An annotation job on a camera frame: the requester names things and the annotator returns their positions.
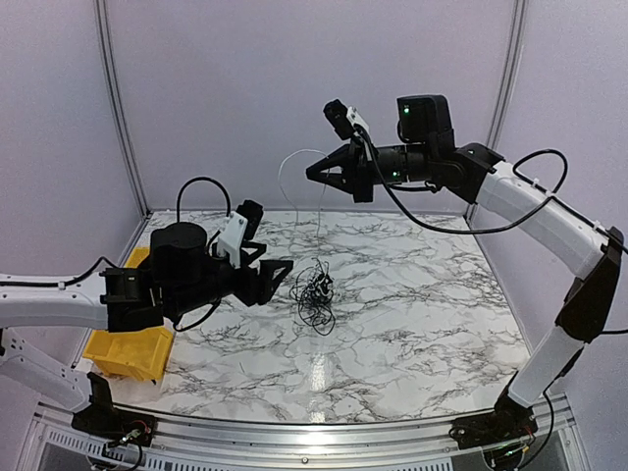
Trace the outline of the aluminium corner post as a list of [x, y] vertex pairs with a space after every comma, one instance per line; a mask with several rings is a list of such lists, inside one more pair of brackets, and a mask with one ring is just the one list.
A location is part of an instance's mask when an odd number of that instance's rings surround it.
[[519, 65], [524, 47], [525, 29], [529, 11], [529, 1], [515, 0], [508, 37], [506, 41], [505, 57], [502, 64], [497, 89], [497, 98], [492, 112], [489, 130], [485, 145], [497, 150], [501, 133], [505, 124], [507, 111], [513, 96]]
[[105, 88], [110, 102], [115, 133], [119, 142], [123, 163], [127, 172], [131, 193], [137, 207], [137, 211], [142, 218], [147, 219], [151, 215], [151, 210], [141, 180], [139, 166], [131, 139], [131, 131], [125, 112], [116, 65], [109, 7], [106, 1], [94, 0], [93, 8], [96, 35], [99, 43], [99, 53], [104, 73]]

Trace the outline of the near yellow bin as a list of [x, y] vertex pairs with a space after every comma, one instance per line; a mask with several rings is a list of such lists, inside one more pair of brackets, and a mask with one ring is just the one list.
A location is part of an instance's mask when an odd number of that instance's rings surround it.
[[173, 333], [165, 327], [131, 333], [93, 331], [82, 357], [106, 376], [157, 382], [163, 378], [173, 341]]

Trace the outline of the aluminium front rail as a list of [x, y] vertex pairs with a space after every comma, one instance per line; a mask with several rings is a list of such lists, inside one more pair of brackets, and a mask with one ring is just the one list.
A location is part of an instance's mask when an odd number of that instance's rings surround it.
[[150, 442], [109, 447], [37, 404], [20, 470], [587, 470], [563, 395], [542, 400], [530, 432], [479, 441], [475, 414], [349, 425], [217, 420], [128, 407], [152, 417]]

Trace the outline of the yellow bin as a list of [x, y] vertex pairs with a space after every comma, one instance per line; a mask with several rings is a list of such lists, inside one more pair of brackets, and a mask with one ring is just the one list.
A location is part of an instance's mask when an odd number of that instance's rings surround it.
[[125, 268], [138, 268], [139, 265], [148, 257], [149, 248], [147, 246], [139, 246], [135, 247], [128, 259], [126, 260], [124, 267]]
[[131, 333], [93, 331], [82, 357], [106, 376], [157, 382], [163, 378], [173, 341], [173, 333], [165, 327]]

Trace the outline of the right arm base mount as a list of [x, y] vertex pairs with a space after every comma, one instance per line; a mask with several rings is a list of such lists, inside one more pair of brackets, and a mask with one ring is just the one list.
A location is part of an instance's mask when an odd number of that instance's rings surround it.
[[532, 407], [520, 405], [503, 391], [491, 411], [454, 419], [448, 434], [460, 449], [494, 445], [536, 433], [533, 415]]

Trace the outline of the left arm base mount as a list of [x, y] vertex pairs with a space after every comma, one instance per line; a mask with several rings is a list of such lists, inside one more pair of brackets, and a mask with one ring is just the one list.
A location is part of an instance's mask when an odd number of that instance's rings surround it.
[[95, 373], [87, 373], [86, 378], [89, 382], [88, 403], [73, 413], [72, 428], [114, 444], [135, 442], [150, 446], [156, 418], [115, 407], [108, 382]]

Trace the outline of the far yellow bin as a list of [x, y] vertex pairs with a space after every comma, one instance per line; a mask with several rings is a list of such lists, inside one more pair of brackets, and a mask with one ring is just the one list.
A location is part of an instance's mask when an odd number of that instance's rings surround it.
[[149, 248], [147, 246], [139, 246], [135, 247], [128, 259], [126, 260], [124, 267], [125, 268], [138, 268], [139, 265], [148, 257]]

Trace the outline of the right aluminium corner post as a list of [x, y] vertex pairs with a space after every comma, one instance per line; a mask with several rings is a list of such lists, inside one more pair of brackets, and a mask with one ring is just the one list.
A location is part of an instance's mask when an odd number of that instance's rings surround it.
[[505, 57], [502, 64], [497, 89], [497, 98], [492, 112], [489, 130], [485, 145], [497, 150], [501, 133], [505, 124], [507, 111], [513, 96], [519, 65], [524, 47], [525, 29], [529, 11], [529, 1], [515, 0], [508, 37], [506, 41]]

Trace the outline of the left aluminium corner post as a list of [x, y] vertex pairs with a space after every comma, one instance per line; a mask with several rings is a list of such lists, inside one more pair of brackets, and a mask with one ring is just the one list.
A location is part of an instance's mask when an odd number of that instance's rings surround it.
[[147, 219], [151, 215], [151, 210], [141, 180], [139, 166], [131, 139], [131, 131], [125, 112], [116, 65], [109, 7], [106, 1], [94, 0], [93, 8], [96, 35], [99, 43], [99, 53], [104, 73], [105, 88], [110, 102], [115, 133], [119, 142], [123, 163], [127, 172], [131, 193], [137, 207], [137, 211], [142, 218]]

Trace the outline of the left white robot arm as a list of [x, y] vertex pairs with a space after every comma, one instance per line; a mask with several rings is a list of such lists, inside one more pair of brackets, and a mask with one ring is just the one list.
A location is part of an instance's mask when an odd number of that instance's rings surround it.
[[9, 334], [24, 326], [87, 327], [133, 333], [178, 324], [205, 305], [233, 295], [246, 306], [264, 305], [293, 268], [290, 260], [264, 260], [245, 220], [233, 219], [210, 242], [206, 231], [178, 222], [150, 237], [147, 258], [135, 269], [94, 269], [73, 279], [1, 278], [1, 372], [16, 375], [70, 412], [81, 415], [104, 437], [123, 430], [103, 378], [69, 373], [36, 347]]

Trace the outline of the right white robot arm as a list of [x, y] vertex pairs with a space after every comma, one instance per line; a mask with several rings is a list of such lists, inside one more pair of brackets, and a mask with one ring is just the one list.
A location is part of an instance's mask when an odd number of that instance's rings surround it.
[[502, 232], [521, 229], [556, 256], [573, 274], [553, 327], [500, 394], [486, 430], [505, 440], [524, 423], [524, 412], [566, 373], [585, 345], [603, 335], [626, 249], [617, 228], [605, 229], [577, 213], [514, 164], [480, 143], [456, 146], [447, 100], [414, 95], [396, 101], [396, 146], [376, 146], [357, 109], [335, 99], [323, 113], [344, 145], [311, 165], [308, 180], [372, 201], [381, 185], [395, 206], [404, 183], [427, 191], [446, 189], [463, 201], [505, 220]]

